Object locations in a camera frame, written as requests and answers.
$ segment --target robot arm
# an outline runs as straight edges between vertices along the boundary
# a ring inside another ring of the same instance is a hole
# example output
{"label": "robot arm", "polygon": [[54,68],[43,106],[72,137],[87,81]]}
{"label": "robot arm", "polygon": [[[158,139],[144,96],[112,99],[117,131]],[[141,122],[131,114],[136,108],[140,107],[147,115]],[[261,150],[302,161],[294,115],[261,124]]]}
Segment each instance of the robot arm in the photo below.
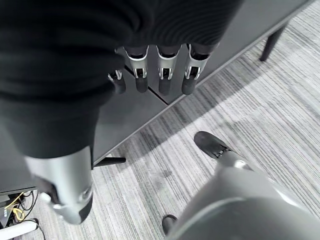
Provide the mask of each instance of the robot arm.
{"label": "robot arm", "polygon": [[[169,79],[175,62],[166,46],[177,46],[174,56],[185,43],[215,46],[241,2],[0,1],[1,121],[56,213],[71,224],[89,214],[99,108],[111,98],[125,63],[115,50],[131,46],[125,49],[144,92],[148,45],[160,46],[160,77]],[[196,80],[204,65],[187,77]]]}

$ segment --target striped carpet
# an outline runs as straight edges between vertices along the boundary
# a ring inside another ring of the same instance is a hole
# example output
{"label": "striped carpet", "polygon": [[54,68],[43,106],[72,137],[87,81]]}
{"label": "striped carpet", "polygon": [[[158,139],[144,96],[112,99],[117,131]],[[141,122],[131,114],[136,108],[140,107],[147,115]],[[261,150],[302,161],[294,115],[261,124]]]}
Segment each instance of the striped carpet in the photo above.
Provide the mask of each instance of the striped carpet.
{"label": "striped carpet", "polygon": [[290,22],[266,63],[261,42],[113,152],[128,162],[94,170],[93,208],[81,226],[39,201],[33,216],[47,239],[164,239],[163,215],[179,216],[215,172],[193,142],[197,131],[223,139],[320,218],[319,19],[317,1]]}

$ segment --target black cabinet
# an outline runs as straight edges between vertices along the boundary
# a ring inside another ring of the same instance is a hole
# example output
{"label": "black cabinet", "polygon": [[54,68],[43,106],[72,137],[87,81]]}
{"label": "black cabinet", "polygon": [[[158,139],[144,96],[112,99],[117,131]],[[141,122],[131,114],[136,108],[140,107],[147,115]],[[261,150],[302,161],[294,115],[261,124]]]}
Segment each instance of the black cabinet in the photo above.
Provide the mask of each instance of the black cabinet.
{"label": "black cabinet", "polygon": [[[136,91],[135,79],[123,71],[126,92],[115,95],[101,107],[95,131],[94,159],[99,160],[167,106],[151,91]],[[0,125],[0,194],[21,192],[34,186],[25,161]]]}

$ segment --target black table leg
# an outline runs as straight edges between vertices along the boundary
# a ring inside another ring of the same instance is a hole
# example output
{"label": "black table leg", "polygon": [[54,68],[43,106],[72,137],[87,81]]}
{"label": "black table leg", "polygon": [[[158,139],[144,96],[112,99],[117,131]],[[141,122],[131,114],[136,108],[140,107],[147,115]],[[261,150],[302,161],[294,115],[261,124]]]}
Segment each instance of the black table leg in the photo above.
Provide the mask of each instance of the black table leg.
{"label": "black table leg", "polygon": [[263,49],[263,53],[260,57],[261,62],[264,62],[268,59],[272,49],[274,49],[278,39],[280,38],[282,32],[285,30],[286,26],[287,26],[287,23],[268,37]]}

